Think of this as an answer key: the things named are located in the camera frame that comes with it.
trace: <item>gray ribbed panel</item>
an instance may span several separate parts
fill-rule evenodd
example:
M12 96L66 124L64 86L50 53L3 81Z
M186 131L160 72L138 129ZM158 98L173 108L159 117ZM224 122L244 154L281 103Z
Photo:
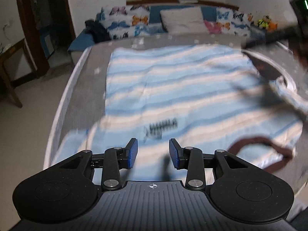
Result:
M128 182L126 187L106 192L85 215L66 223L19 222L12 231L122 231L122 230L208 230L208 231L294 231L285 221L267 225L242 224L216 211L202 192L183 188L178 181Z

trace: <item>striped blanket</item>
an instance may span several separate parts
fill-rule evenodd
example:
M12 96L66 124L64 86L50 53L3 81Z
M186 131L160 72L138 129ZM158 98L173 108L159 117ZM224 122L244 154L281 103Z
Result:
M247 56L211 44L116 49L107 71L105 112L89 132L67 137L54 162L82 149L103 153L135 137L139 150L129 179L155 181L170 138L210 154L255 135L293 148L303 125ZM261 144L238 156L259 167L281 159ZM172 164L168 169L172 180L186 176ZM100 176L95 180L100 183Z

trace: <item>metal screw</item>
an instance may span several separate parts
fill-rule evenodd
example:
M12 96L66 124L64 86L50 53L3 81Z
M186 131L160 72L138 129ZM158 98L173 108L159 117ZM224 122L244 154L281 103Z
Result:
M117 180L113 180L113 179L104 181L104 185L106 187L116 187L118 184L119 184L119 182Z
M203 185L203 182L201 180L190 180L188 182L188 185L192 187L201 187Z

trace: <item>dark brown band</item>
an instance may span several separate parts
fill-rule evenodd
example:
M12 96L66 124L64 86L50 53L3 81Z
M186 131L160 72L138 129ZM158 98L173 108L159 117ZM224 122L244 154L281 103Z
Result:
M271 174L285 167L287 163L293 158L291 149L280 147L276 145L275 143L273 143L270 139L262 137L262 136L239 140L238 142L234 143L229 148L228 152L233 155L237 155L240 152L240 150L248 144L264 144L266 146L271 146L273 149L276 150L277 153L283 155L283 159L281 161L276 162L264 169L265 171Z

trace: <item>wooden table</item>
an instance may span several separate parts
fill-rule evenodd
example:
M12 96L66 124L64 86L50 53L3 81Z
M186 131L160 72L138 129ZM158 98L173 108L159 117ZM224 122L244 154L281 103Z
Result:
M17 94L15 93L14 87L11 84L10 77L9 77L7 71L5 70L5 67L4 67L4 62L7 59L9 59L12 55L14 55L21 48L23 49L23 52L24 52L25 57L28 61L28 64L30 65L32 72L36 72L36 69L34 67L34 64L33 64L32 60L30 58L28 49L26 47L25 39L20 40L19 42L17 42L13 46L11 46L9 49L7 49L5 52L3 52L0 55L0 76L3 79L7 89L9 90L9 93L12 95L16 105L19 108L23 107L23 105L20 102L19 98L17 97Z

